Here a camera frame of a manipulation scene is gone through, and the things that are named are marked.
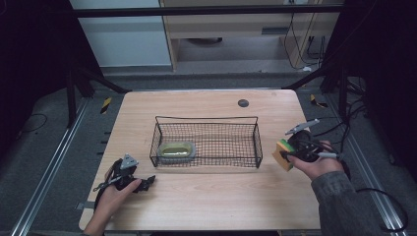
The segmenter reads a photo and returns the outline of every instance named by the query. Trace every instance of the yellow object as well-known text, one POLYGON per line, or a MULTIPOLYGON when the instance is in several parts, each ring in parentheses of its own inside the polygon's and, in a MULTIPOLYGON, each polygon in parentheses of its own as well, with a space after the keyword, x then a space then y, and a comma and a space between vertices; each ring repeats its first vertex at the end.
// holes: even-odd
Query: yellow object
POLYGON ((318 102, 316 100, 316 97, 314 95, 312 95, 312 94, 310 94, 310 102, 312 104, 318 105, 318 106, 323 107, 323 108, 328 107, 328 104, 327 103, 325 103, 325 102, 318 102))
POLYGON ((111 97, 105 98, 103 105, 101 106, 100 114, 105 114, 107 112, 108 106, 110 105, 111 97))
POLYGON ((284 170, 289 171, 293 167, 292 163, 282 156, 282 151, 293 151, 292 147, 286 142, 286 140, 276 142, 276 150, 272 156, 284 170))
POLYGON ((167 143, 159 147, 158 155, 163 157, 187 157, 193 153, 191 143, 167 143))

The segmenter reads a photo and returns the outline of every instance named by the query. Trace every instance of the wooden table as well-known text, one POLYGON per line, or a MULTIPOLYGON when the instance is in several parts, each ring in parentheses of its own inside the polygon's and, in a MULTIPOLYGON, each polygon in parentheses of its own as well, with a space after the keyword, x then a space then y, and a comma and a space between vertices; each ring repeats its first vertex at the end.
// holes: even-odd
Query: wooden table
MULTIPOLYGON (((108 230, 319 229, 318 203, 309 178, 283 170, 272 157, 285 131, 305 122, 293 90, 184 90, 127 93, 92 189, 115 160, 129 153, 140 164, 135 177, 156 175, 148 192, 132 194, 108 230), (247 99, 248 107, 238 106, 247 99), (149 159, 155 116, 258 116, 264 159, 260 168, 233 166, 154 167, 149 159)), ((84 229, 92 216, 86 208, 84 229)))

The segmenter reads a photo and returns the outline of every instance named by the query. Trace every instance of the black pole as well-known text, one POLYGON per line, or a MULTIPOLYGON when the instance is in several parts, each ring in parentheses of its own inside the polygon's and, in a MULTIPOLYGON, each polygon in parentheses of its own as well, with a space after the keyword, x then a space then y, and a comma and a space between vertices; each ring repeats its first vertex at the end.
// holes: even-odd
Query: black pole
POLYGON ((303 79, 289 85, 286 87, 282 87, 282 89, 291 89, 291 90, 296 90, 299 87, 305 85, 306 83, 314 80, 317 77, 322 77, 325 76, 330 70, 333 69, 334 66, 334 62, 329 61, 328 63, 325 63, 321 68, 319 68, 318 70, 312 72, 311 74, 307 75, 306 77, 304 77, 303 79))
POLYGON ((232 15, 232 14, 280 14, 280 13, 339 13, 362 10, 360 5, 249 5, 249 6, 206 6, 206 7, 161 7, 123 9, 81 9, 72 11, 48 11, 54 17, 109 18, 150 17, 187 15, 232 15))
POLYGON ((110 89, 112 89, 116 92, 127 93, 129 91, 132 91, 131 89, 125 89, 125 88, 118 87, 118 86, 114 85, 113 83, 107 81, 105 78, 103 78, 101 76, 98 76, 95 73, 87 70, 86 68, 79 68, 78 71, 80 73, 84 74, 85 76, 89 77, 90 79, 95 80, 95 81, 101 83, 102 85, 104 85, 104 86, 106 86, 106 87, 108 87, 108 88, 110 88, 110 89))

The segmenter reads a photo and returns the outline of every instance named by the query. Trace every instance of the fingers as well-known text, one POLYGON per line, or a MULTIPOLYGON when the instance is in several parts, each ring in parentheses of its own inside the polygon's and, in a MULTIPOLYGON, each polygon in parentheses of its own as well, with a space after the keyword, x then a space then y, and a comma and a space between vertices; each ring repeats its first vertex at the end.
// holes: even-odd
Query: fingers
POLYGON ((320 141, 320 144, 325 148, 324 152, 332 151, 332 146, 329 141, 320 141))
POLYGON ((107 170, 107 172, 105 172, 105 174, 104 174, 104 179, 106 180, 107 179, 107 177, 108 177, 108 175, 111 173, 111 170, 113 169, 113 167, 110 167, 108 170, 107 170))
POLYGON ((287 158, 298 169, 303 169, 305 165, 309 164, 293 155, 287 155, 287 158))
POLYGON ((139 187, 141 182, 142 182, 142 179, 136 179, 136 180, 132 181, 128 186, 126 186, 122 190, 122 192, 125 192, 126 194, 132 193, 133 191, 135 191, 139 187))

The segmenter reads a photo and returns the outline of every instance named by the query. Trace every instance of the hand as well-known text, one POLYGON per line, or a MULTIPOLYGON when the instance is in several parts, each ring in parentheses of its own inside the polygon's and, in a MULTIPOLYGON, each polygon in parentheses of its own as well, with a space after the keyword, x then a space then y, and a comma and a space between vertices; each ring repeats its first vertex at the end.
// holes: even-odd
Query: hand
MULTIPOLYGON (((330 147, 329 141, 322 141, 321 143, 330 147)), ((332 171, 344 171, 341 163, 335 158, 319 157, 315 162, 305 162, 292 155, 288 155, 287 158, 297 169, 303 171, 312 181, 317 177, 332 171)))
POLYGON ((113 215, 123 202, 125 202, 127 197, 139 187, 141 182, 141 179, 136 179, 121 191, 118 191, 114 185, 108 186, 101 195, 94 215, 84 230, 84 233, 90 236, 103 235, 105 226, 108 220, 110 220, 111 215, 113 215))

